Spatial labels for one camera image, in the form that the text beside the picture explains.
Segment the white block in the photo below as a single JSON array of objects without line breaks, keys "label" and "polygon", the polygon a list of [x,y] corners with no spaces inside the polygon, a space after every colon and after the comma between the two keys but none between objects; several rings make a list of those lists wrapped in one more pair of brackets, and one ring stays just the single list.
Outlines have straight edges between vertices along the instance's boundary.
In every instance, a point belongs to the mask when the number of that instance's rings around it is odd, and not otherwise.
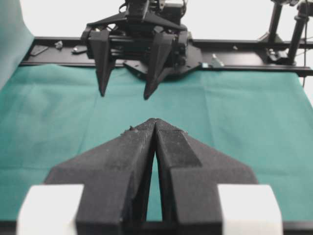
[{"label": "white block", "polygon": [[20,209],[17,235],[77,235],[84,185],[32,186]]},{"label": "white block", "polygon": [[268,185],[218,185],[223,235],[283,235],[282,216]]}]

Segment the cable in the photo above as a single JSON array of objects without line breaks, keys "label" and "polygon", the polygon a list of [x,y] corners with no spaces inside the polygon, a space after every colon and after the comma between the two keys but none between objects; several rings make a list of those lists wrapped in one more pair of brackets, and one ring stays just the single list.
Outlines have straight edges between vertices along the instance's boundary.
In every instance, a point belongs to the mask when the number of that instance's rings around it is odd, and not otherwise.
[{"label": "cable", "polygon": [[[306,23],[305,23],[305,36],[304,36],[304,67],[307,66],[307,40],[308,40],[308,22],[309,22],[309,2],[305,0],[306,3]],[[303,77],[303,88],[305,87],[306,76]]]},{"label": "cable", "polygon": [[304,54],[304,52],[299,53],[299,54],[297,54],[296,56],[303,55],[303,54]]}]

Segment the green cloth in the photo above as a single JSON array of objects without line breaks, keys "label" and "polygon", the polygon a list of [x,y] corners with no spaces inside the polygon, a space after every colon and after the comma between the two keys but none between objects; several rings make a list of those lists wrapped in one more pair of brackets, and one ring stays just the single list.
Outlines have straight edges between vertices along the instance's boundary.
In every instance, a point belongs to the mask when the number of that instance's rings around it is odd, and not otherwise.
[{"label": "green cloth", "polygon": [[33,42],[19,0],[0,0],[0,90],[11,77]]},{"label": "green cloth", "polygon": [[[94,69],[18,68],[0,92],[0,220],[16,219],[28,188],[49,169],[162,118],[253,168],[270,184],[284,220],[313,220],[313,109],[293,73],[196,71],[162,83],[113,71],[107,93]],[[160,220],[154,165],[149,220]]]}]

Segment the black metal frame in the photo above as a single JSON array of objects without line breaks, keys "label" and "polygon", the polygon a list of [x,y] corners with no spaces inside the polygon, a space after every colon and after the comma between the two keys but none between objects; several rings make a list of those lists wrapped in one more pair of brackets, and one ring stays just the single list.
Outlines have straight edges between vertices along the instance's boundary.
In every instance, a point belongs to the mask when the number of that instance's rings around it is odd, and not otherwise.
[{"label": "black metal frame", "polygon": [[[62,40],[63,49],[57,50],[55,43]],[[55,38],[55,37],[36,37],[29,52],[21,62],[21,66],[58,64],[73,67],[94,67],[94,60],[89,59],[85,53],[74,55],[72,50],[75,46],[81,45],[79,38]],[[268,61],[267,50],[285,50],[291,43],[268,43],[260,41],[240,41],[240,40],[193,40],[192,44],[198,47],[203,55],[204,63],[208,65],[212,62],[212,55],[219,57],[225,66],[214,68],[208,66],[203,70],[212,71],[279,71],[294,72],[300,77],[312,76],[313,70],[309,67],[297,65],[277,65]],[[49,47],[48,50],[37,56],[31,56],[35,45]],[[299,48],[313,49],[313,42],[300,43]],[[123,67],[124,61],[117,60],[116,67]]]},{"label": "black metal frame", "polygon": [[[99,228],[95,224],[82,225],[89,233],[96,234]],[[212,229],[208,231],[210,235],[219,235],[220,231],[216,224],[212,224]],[[311,235],[313,234],[313,222],[284,222],[284,235]],[[125,224],[124,233],[126,235],[175,235],[177,226],[166,222],[145,222],[140,224]],[[15,221],[0,221],[1,235],[15,235]]]}]

